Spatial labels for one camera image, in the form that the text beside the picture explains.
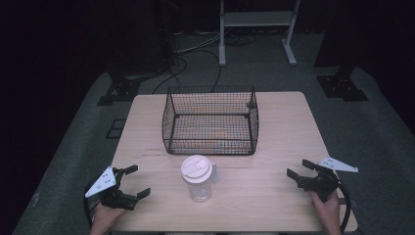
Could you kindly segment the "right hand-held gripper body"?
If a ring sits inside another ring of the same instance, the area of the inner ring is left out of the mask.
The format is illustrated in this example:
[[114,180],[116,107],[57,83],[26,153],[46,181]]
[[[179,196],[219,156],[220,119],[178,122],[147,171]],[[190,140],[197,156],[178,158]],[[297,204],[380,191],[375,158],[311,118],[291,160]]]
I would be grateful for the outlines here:
[[351,166],[345,164],[332,157],[326,157],[319,161],[317,164],[317,175],[313,178],[305,178],[305,191],[316,192],[322,202],[326,202],[328,196],[337,189],[346,196],[345,186],[341,183],[341,180],[336,175],[337,171],[345,172],[358,172],[357,166]]

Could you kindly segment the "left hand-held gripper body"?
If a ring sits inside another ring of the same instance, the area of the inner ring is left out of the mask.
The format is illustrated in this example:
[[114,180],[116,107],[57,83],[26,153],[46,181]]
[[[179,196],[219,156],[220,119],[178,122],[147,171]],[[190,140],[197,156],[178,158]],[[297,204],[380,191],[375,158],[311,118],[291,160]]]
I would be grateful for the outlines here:
[[84,197],[98,196],[101,204],[112,209],[133,211],[138,203],[136,196],[124,194],[120,189],[120,182],[125,175],[124,168],[108,166],[98,175],[90,186],[86,187]]

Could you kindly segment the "black wire mesh basket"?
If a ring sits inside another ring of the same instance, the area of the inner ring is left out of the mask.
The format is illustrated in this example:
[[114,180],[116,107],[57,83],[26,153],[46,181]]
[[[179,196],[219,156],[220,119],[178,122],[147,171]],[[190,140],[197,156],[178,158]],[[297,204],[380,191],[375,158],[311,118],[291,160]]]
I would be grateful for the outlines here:
[[172,155],[250,156],[259,132],[251,85],[170,86],[161,134]]

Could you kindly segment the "clear cup with pink lid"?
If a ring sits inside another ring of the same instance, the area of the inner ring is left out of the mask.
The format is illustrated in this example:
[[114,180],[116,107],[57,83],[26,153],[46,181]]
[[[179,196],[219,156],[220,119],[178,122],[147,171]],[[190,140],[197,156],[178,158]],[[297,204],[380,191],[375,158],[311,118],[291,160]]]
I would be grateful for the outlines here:
[[181,165],[181,176],[191,199],[203,203],[211,197],[211,184],[218,180],[216,164],[202,155],[187,158]]

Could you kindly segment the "person's left hand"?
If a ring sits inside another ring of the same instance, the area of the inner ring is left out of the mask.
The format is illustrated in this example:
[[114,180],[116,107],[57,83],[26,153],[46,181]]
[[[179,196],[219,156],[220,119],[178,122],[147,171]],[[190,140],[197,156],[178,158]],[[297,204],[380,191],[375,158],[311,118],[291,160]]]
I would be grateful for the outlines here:
[[125,209],[112,209],[99,204],[95,209],[91,229],[108,231],[124,213]]

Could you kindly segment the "person's right hand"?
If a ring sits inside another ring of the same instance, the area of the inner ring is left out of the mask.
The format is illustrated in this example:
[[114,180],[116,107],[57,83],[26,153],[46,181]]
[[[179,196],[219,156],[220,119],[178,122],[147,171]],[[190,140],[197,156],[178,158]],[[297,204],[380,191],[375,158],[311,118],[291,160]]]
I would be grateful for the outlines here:
[[322,202],[316,192],[309,193],[311,202],[325,228],[340,227],[340,200],[336,191],[333,191],[326,202]]

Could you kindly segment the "black stand base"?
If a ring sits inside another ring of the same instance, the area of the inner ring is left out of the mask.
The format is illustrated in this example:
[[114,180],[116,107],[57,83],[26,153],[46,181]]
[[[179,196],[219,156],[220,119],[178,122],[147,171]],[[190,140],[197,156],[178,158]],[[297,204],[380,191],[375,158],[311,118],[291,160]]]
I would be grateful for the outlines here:
[[340,66],[335,74],[318,75],[317,81],[327,98],[342,98],[347,102],[367,101],[368,98],[351,80],[354,66]]
[[138,94],[141,81],[128,79],[119,70],[110,70],[111,84],[105,95],[101,96],[98,106],[110,106],[115,102],[132,101]]

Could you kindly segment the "white metal stand frame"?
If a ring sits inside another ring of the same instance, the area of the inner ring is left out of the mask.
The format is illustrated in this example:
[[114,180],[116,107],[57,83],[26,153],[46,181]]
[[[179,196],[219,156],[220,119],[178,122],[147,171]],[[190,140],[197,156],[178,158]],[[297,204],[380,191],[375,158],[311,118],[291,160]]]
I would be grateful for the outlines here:
[[220,0],[219,14],[219,64],[226,65],[225,29],[228,27],[259,27],[259,26],[286,26],[288,33],[281,40],[288,62],[291,66],[297,64],[297,60],[291,48],[291,40],[294,33],[300,0],[295,0],[291,11],[275,12],[226,12],[225,0]]

